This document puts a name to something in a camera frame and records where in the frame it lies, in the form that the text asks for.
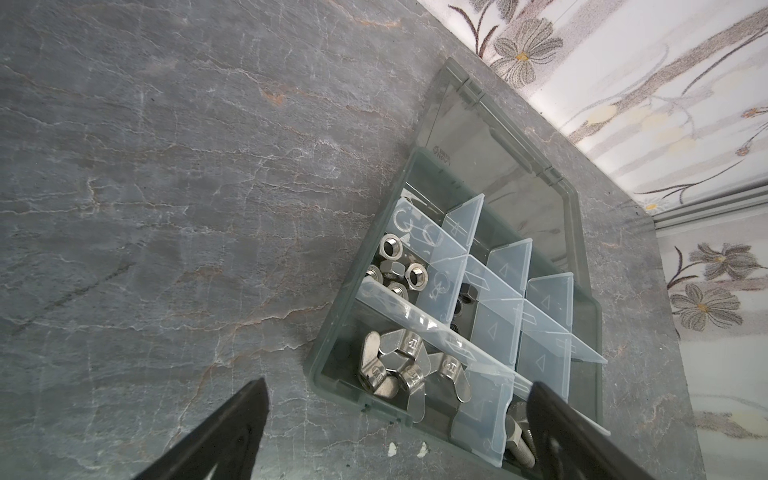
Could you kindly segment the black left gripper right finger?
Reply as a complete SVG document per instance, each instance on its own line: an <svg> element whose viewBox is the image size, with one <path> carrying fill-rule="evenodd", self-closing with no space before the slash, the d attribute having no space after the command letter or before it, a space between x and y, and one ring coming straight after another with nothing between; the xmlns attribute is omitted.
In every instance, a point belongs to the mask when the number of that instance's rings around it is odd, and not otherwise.
<svg viewBox="0 0 768 480"><path fill-rule="evenodd" d="M542 382L532 385L527 418L545 479L652 479Z"/></svg>

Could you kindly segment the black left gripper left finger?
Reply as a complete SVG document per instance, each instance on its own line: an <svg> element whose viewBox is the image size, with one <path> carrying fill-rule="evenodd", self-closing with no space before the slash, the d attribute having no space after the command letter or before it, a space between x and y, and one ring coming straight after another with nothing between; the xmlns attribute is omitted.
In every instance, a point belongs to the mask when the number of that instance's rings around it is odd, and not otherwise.
<svg viewBox="0 0 768 480"><path fill-rule="evenodd" d="M267 417L263 378L247 383L139 479L249 479Z"/></svg>

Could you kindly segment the steel hex bolt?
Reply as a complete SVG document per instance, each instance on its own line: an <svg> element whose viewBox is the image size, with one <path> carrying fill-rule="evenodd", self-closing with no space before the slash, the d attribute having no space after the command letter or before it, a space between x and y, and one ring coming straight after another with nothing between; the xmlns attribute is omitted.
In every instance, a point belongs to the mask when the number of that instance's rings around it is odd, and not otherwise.
<svg viewBox="0 0 768 480"><path fill-rule="evenodd" d="M505 429L507 434L506 448L520 465L532 469L536 464L536 457L526 440L530 435L528 423L526 421L518 422L512 415L507 414Z"/></svg>
<svg viewBox="0 0 768 480"><path fill-rule="evenodd" d="M530 425L527 417L527 402L520 399L514 399L508 409L508 414L520 426L522 434L529 436Z"/></svg>

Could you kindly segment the steel wing nut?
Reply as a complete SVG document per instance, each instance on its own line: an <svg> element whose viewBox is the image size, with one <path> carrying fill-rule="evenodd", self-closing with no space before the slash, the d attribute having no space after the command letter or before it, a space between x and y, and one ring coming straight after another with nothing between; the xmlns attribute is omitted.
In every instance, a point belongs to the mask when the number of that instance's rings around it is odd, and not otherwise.
<svg viewBox="0 0 768 480"><path fill-rule="evenodd" d="M453 384L457 400L460 403L468 403L472 398L472 391L463 364L456 357L443 352L429 354L428 358L429 374L437 373L448 379Z"/></svg>
<svg viewBox="0 0 768 480"><path fill-rule="evenodd" d="M369 332L363 341L358 377L367 392L380 398L392 399L398 393L399 383L379 359L379 347L380 334Z"/></svg>
<svg viewBox="0 0 768 480"><path fill-rule="evenodd" d="M423 339L410 330L399 329L381 334L378 351L378 359L388 372L402 372L410 364L418 366L424 376L431 371Z"/></svg>
<svg viewBox="0 0 768 480"><path fill-rule="evenodd" d="M425 375L419 365L410 362L396 372L401 387L407 392L407 413L414 423L424 419L426 411Z"/></svg>

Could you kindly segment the black hex nut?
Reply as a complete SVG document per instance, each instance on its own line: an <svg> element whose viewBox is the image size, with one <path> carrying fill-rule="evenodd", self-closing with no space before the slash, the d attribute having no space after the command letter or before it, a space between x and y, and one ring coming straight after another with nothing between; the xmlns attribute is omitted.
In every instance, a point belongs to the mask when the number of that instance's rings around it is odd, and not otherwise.
<svg viewBox="0 0 768 480"><path fill-rule="evenodd" d="M463 304L474 304L478 301L478 288L471 283L462 283L459 290L459 300Z"/></svg>

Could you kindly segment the green plastic organizer box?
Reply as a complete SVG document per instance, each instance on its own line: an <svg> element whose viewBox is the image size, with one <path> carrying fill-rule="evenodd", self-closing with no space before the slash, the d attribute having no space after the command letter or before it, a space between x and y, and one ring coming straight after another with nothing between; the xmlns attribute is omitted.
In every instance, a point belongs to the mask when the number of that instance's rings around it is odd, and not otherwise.
<svg viewBox="0 0 768 480"><path fill-rule="evenodd" d="M379 241L397 235L406 266L423 264L423 291L406 301L365 276L380 266ZM459 300L462 283L478 301ZM425 376L426 411L414 423L401 387L392 399L358 377L363 341L399 329L419 335L428 354L464 366L472 398ZM602 424L602 312L593 297L579 199L454 60L438 71L403 171L363 240L305 365L311 388L445 445L472 466L537 479L506 448L505 418L542 382L595 427Z"/></svg>

